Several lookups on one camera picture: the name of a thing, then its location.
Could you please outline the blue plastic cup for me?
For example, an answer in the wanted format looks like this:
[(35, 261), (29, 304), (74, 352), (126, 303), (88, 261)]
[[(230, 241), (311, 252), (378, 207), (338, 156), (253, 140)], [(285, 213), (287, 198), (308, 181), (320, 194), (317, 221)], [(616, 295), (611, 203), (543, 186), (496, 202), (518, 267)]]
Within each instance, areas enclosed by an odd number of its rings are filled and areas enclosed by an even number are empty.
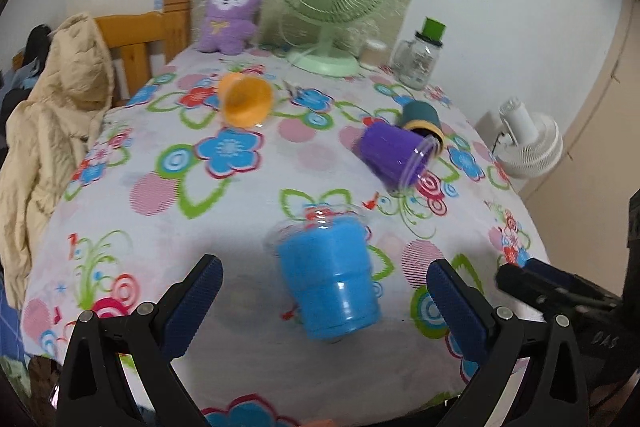
[(268, 233), (266, 249), (278, 259), (310, 338), (342, 338), (380, 319), (368, 238), (355, 206), (326, 202), (305, 207)]

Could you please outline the purple plastic cup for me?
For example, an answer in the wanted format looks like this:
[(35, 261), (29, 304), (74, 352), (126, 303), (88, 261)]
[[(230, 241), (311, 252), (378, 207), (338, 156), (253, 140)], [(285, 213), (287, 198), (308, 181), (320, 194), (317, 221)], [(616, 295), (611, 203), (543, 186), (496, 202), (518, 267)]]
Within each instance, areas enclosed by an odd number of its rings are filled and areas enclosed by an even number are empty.
[(407, 191), (439, 152), (433, 135), (422, 136), (380, 121), (358, 141), (359, 157), (389, 187)]

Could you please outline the teal and yellow cup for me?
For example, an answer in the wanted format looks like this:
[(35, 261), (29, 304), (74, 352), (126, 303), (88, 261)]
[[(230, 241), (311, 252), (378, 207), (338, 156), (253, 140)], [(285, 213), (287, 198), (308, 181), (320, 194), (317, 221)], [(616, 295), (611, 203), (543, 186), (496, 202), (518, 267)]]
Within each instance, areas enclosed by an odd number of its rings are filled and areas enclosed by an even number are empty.
[(402, 108), (397, 126), (402, 129), (420, 134), (431, 135), (439, 146), (444, 145), (445, 135), (437, 110), (430, 103), (422, 101), (408, 102)]

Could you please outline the orange plastic cup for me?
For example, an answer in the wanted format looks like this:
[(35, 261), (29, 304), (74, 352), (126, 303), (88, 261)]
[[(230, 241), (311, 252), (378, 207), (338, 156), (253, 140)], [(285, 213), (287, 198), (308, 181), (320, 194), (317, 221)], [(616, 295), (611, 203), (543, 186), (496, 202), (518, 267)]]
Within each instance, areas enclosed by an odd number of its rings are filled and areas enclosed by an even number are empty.
[(262, 77), (230, 72), (218, 83), (220, 113), (228, 126), (260, 126), (273, 106), (271, 83)]

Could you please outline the white floor fan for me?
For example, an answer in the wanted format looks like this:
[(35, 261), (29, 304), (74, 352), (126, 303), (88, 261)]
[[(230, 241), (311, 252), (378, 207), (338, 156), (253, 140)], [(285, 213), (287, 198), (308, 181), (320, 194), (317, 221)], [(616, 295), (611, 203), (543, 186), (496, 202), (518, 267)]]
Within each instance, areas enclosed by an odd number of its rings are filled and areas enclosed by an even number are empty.
[(500, 106), (499, 117), (503, 130), (492, 155), (509, 178), (540, 178), (560, 161), (563, 135), (553, 118), (530, 113), (515, 96)]

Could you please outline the beige puffer jacket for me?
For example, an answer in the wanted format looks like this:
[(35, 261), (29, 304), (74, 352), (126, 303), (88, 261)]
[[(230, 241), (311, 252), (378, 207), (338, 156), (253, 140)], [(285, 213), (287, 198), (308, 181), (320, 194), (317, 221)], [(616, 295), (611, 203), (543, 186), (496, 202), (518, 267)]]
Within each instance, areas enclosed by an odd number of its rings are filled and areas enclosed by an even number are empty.
[(94, 18), (53, 33), (42, 74), (6, 122), (1, 167), (1, 266), (9, 306), (24, 306), (41, 236), (112, 107), (111, 52)]

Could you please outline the floral tablecloth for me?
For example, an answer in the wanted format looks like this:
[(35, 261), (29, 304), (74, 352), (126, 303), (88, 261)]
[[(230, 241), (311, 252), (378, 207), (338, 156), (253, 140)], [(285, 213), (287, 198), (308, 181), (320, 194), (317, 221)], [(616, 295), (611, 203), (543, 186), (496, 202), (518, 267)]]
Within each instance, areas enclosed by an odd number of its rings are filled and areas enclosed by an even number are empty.
[[(218, 83), (230, 72), (271, 83), (260, 125), (228, 126)], [(305, 89), (292, 101), (282, 80)], [(444, 145), (407, 191), (359, 157), (375, 122), (397, 126), (412, 101), (437, 110)], [(369, 228), (378, 323), (310, 339), (266, 249), (268, 233), (307, 206), (349, 204)], [(309, 75), (262, 49), (187, 50), (106, 118), (43, 235), (21, 317), (29, 355), (64, 358), (82, 311), (118, 317), (156, 301), (201, 255), (224, 283), (175, 370), (216, 425), (386, 421), (459, 393), (474, 373), (425, 285), (448, 260), (496, 306), (504, 262), (544, 259), (523, 202), (472, 124), (437, 87), (386, 72)]]

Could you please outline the glass jar green lid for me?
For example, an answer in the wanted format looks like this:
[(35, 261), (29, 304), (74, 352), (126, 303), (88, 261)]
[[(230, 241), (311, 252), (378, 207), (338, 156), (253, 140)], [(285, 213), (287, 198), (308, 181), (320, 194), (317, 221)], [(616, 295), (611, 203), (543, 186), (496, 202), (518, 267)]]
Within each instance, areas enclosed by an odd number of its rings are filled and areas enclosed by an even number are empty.
[(392, 60), (396, 79), (406, 87), (422, 91), (428, 85), (442, 50), (442, 37), (446, 25), (427, 17), (412, 40), (398, 44)]

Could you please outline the wooden chair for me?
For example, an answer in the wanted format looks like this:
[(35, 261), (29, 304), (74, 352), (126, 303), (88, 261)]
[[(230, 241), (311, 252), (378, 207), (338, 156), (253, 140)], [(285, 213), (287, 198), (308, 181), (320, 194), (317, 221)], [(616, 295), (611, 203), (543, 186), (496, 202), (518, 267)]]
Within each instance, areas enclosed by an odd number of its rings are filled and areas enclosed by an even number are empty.
[(170, 62), (191, 43), (191, 0), (163, 0), (160, 11), (105, 15), (96, 19), (110, 50), (122, 59), (125, 88), (114, 88), (114, 105), (123, 106), (151, 79), (150, 46), (163, 46)]

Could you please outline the cotton swab container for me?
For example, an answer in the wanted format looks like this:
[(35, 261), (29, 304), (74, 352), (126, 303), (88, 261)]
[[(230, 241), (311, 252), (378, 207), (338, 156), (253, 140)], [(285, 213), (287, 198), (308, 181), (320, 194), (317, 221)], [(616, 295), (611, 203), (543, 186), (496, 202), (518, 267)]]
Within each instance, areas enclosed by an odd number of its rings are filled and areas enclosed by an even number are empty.
[(367, 70), (378, 69), (386, 63), (388, 57), (388, 45), (378, 39), (367, 39), (359, 53), (358, 62)]

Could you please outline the purple plush toy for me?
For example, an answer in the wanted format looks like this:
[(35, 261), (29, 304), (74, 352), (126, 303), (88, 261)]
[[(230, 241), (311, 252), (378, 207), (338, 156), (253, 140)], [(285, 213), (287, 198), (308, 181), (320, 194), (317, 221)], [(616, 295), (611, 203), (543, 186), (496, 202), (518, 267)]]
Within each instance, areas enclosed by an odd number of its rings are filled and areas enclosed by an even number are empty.
[(206, 0), (196, 48), (203, 53), (241, 54), (257, 31), (262, 0)]

